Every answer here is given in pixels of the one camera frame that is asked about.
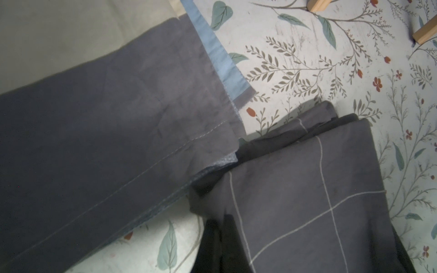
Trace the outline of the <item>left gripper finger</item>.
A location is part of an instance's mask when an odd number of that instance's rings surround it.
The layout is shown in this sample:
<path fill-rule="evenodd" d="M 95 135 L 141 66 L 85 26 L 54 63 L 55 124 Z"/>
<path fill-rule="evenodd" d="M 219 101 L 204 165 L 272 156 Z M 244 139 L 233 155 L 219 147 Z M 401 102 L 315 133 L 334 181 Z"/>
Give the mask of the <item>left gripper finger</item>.
<path fill-rule="evenodd" d="M 207 220 L 193 273 L 250 273 L 234 218 Z"/>

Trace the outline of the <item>white board on easel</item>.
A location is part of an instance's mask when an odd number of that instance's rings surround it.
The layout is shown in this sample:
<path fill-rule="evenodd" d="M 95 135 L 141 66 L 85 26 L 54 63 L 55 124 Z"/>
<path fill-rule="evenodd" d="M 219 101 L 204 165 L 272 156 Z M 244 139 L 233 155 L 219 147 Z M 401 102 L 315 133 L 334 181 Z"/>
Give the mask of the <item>white board on easel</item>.
<path fill-rule="evenodd" d="M 308 1 L 307 9 L 310 12 L 324 11 L 332 1 Z M 413 34 L 413 39 L 419 45 L 423 45 L 435 38 L 437 35 L 437 16 L 428 20 L 426 24 L 421 25 L 421 28 Z"/>

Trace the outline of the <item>floral table cloth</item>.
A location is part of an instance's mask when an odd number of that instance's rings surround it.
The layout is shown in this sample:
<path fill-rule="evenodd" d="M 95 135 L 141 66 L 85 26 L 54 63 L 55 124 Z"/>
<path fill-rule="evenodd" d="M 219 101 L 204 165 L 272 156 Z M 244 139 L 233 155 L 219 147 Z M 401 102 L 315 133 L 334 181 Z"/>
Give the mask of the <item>floral table cloth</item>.
<path fill-rule="evenodd" d="M 224 1 L 216 31 L 255 94 L 240 111 L 244 144 L 330 102 L 371 126 L 389 217 L 415 273 L 437 270 L 437 39 L 412 33 L 435 1 Z M 204 217 L 187 198 L 72 268 L 74 273 L 188 273 Z"/>

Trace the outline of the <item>beige and grey pillowcase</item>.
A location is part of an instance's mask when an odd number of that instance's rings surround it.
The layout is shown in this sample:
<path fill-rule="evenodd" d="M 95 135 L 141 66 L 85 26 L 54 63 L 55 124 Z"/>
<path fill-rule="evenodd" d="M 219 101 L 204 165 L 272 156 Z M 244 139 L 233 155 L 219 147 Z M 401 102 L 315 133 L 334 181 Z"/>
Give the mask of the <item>beige and grey pillowcase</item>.
<path fill-rule="evenodd" d="M 236 161 L 216 1 L 1 2 L 1 271 L 63 273 Z"/>

